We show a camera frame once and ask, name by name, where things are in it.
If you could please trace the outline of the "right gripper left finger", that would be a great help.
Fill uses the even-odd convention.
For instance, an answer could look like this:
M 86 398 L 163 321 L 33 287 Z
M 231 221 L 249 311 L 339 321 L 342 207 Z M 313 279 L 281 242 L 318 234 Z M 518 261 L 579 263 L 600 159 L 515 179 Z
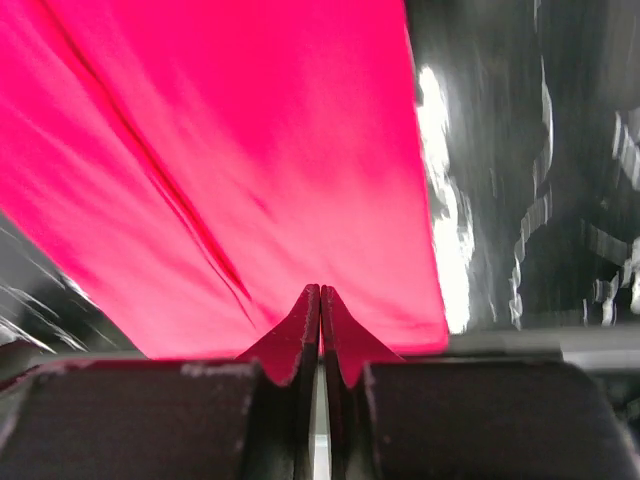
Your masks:
M 242 479 L 313 477 L 320 287 L 306 286 L 289 314 L 239 356 L 260 369 L 249 408 Z

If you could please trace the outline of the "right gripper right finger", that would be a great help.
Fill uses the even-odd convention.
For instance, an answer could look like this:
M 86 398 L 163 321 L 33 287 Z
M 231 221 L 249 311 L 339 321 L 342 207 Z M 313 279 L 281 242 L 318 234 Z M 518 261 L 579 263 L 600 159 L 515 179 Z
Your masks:
M 364 328 L 336 289 L 321 288 L 330 469 L 333 479 L 377 479 L 373 414 L 365 370 L 403 359 Z

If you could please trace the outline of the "magenta t shirt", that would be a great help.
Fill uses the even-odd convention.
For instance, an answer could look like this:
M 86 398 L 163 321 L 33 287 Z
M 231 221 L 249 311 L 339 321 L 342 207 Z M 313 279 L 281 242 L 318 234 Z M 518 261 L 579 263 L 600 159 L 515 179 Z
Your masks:
M 414 99 L 400 1 L 5 1 L 1 210 L 150 357 L 309 284 L 440 352 Z

